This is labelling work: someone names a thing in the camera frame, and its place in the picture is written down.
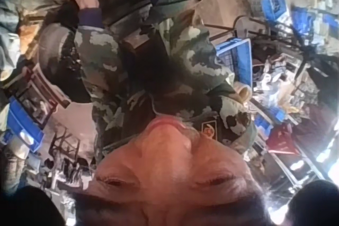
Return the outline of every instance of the blue container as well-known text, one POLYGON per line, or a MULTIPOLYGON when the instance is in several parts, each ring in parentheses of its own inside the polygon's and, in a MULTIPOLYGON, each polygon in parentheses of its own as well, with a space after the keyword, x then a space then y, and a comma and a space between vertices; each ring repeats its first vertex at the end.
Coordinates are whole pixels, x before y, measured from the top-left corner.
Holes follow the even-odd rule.
POLYGON ((335 28, 339 28, 338 19, 336 19, 333 15, 324 14, 323 15, 323 22, 328 23, 328 25, 333 26, 335 28))
POLYGON ((33 122, 25 109, 14 97, 10 98, 10 110, 8 112, 7 126, 18 137, 20 137, 21 132, 26 132, 33 138, 34 142, 29 146, 33 153, 40 148, 44 133, 33 122))
POLYGON ((280 122, 280 123, 284 122, 286 112, 283 109, 279 107, 271 107, 269 109, 269 112, 271 113, 272 117, 275 118, 277 122, 280 122))
MULTIPOLYGON (((273 117, 276 122, 283 123, 286 116, 286 112, 283 109, 279 107, 272 107, 269 109, 269 112, 271 115, 270 117, 273 117)), ((254 124, 257 127, 262 127, 267 137, 270 136, 273 126, 270 125, 269 122, 267 122, 262 116, 258 114, 254 120, 254 124)))
POLYGON ((285 0, 248 0, 254 16, 276 22, 286 11, 285 0))
POLYGON ((235 73, 235 81, 252 87, 252 48, 250 39, 232 38, 216 46, 217 57, 235 73))
POLYGON ((258 115, 254 120, 255 126, 262 127, 264 129, 264 134, 269 137, 273 126, 269 124, 262 116, 258 115))
POLYGON ((291 16, 293 27, 298 31, 299 34, 311 32, 313 29, 315 15, 308 13, 307 8, 294 7, 291 16))

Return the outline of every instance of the camouflage jacket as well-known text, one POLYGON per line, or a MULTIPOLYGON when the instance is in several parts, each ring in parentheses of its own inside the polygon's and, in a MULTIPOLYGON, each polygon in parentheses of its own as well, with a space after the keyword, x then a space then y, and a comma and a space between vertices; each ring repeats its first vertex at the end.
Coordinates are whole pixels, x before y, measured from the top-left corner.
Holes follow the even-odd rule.
POLYGON ((168 73, 158 91, 132 83, 123 51, 109 31, 81 26, 75 44, 83 82, 93 102, 96 156, 127 143, 158 115, 173 115, 243 154, 256 128, 238 94, 226 82, 230 70, 218 64, 209 31, 194 7, 198 0, 159 0, 145 22, 163 49, 168 73))

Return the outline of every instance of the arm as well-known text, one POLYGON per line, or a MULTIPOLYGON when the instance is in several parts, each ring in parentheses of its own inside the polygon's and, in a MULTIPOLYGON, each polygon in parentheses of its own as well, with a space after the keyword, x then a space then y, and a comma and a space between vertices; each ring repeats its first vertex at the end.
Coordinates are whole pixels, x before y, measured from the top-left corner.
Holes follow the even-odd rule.
POLYGON ((107 145, 106 142, 112 141, 112 137, 120 136, 119 106, 127 88, 127 73, 120 61, 118 44, 103 28, 99 2, 76 2, 80 12, 75 45, 82 64, 82 79, 93 102, 92 118, 100 150, 107 145))

